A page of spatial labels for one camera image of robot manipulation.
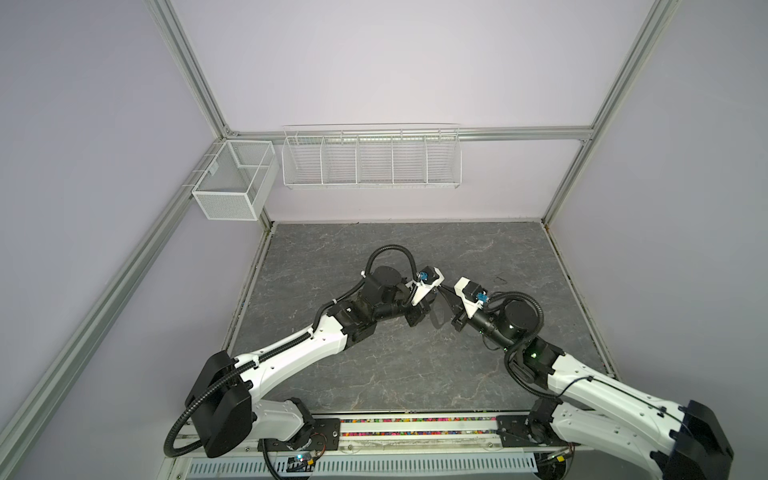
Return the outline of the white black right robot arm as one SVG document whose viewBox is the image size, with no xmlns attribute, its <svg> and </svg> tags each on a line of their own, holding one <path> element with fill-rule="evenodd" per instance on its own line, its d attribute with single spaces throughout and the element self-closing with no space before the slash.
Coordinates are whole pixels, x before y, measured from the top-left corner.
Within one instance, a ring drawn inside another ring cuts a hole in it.
<svg viewBox="0 0 768 480">
<path fill-rule="evenodd" d="M 544 340 L 544 311 L 528 294 L 490 294 L 466 278 L 439 291 L 456 329 L 471 326 L 499 347 L 507 373 L 537 396 L 527 420 L 536 442 L 586 446 L 657 479 L 729 477 L 734 450 L 706 405 L 634 389 Z"/>
</svg>

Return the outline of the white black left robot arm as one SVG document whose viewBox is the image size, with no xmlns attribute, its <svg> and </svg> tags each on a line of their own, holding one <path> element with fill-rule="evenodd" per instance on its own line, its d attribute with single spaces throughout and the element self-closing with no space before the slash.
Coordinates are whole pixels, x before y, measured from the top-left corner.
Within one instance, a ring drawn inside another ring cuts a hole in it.
<svg viewBox="0 0 768 480">
<path fill-rule="evenodd" d="M 164 442 L 168 457 L 203 449 L 220 457 L 247 438 L 274 439 L 292 448 L 309 444 L 315 419 L 297 398 L 267 399 L 277 385 L 312 364 L 370 337 L 379 322 L 399 317 L 409 324 L 429 312 L 442 272 L 431 266 L 407 281 L 380 266 L 343 299 L 331 301 L 313 323 L 268 347 L 230 356 L 210 356 L 184 403 L 184 411 Z"/>
</svg>

